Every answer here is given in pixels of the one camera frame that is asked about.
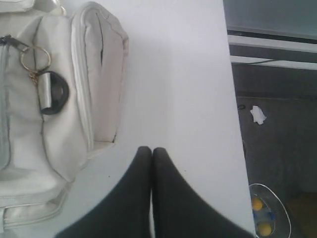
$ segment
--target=zipper pull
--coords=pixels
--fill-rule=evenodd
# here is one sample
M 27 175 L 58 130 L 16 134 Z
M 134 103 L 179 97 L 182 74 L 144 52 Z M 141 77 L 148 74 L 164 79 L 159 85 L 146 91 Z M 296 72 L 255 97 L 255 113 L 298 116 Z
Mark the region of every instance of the zipper pull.
M 11 35 L 6 35 L 6 36 L 0 37 L 0 45 L 5 45 L 5 44 L 8 44 L 12 47 L 15 47 L 20 52 L 24 52 L 23 50 L 26 47 L 29 47 L 28 45 L 17 40 L 16 38 L 12 37 Z

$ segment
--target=gray floor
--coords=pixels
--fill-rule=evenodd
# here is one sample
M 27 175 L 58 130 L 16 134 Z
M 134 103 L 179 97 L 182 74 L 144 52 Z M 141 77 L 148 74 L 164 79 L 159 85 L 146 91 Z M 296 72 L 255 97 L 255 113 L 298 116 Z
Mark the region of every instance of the gray floor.
M 301 192 L 317 192 L 317 100 L 237 98 L 250 183 L 270 187 L 285 203 Z M 267 119 L 253 122 L 259 106 Z M 300 235 L 293 224 L 292 237 Z

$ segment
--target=key ring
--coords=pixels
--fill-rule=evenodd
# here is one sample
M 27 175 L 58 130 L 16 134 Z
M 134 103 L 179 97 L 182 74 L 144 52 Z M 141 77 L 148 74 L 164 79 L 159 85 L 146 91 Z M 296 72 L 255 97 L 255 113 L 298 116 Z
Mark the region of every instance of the key ring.
M 27 54 L 27 52 L 30 50 L 30 49 L 35 49 L 35 50 L 39 50 L 39 51 L 42 51 L 44 52 L 47 56 L 48 56 L 48 63 L 46 66 L 42 67 L 42 68 L 39 68 L 39 69 L 31 69 L 29 68 L 28 66 L 26 66 L 26 64 L 23 62 L 23 59 L 24 59 L 24 56 Z M 22 64 L 22 66 L 27 70 L 29 71 L 30 73 L 32 74 L 37 74 L 38 72 L 41 72 L 45 69 L 47 69 L 50 65 L 51 65 L 51 62 L 52 62 L 52 58 L 50 56 L 50 53 L 45 50 L 44 48 L 40 47 L 40 46 L 28 46 L 28 47 L 25 47 L 22 52 L 20 53 L 20 62 Z

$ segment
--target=white leather bag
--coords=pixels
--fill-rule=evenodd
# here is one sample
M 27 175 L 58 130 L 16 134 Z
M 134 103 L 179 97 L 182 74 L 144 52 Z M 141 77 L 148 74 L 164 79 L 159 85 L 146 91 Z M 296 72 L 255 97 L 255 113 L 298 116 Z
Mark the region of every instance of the white leather bag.
M 117 130 L 128 53 L 119 21 L 94 2 L 72 17 L 33 5 L 0 0 L 0 37 L 11 35 L 0 38 L 0 233 L 56 216 L 75 176 Z M 45 79 L 34 84 L 21 64 L 21 55 L 30 68 L 47 63 L 38 49 L 68 85 L 67 101 L 52 115 L 41 113 L 51 82 L 40 88 Z

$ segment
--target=yellow ball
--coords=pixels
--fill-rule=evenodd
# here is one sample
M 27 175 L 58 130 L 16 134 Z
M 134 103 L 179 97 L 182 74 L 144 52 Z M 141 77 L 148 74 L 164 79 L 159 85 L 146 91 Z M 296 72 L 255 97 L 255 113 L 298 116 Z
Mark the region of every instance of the yellow ball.
M 272 227 L 269 223 L 261 223 L 258 225 L 259 234 L 262 237 L 267 237 L 272 233 Z
M 260 211 L 263 208 L 263 203 L 261 199 L 255 197 L 252 199 L 252 208 L 255 211 Z

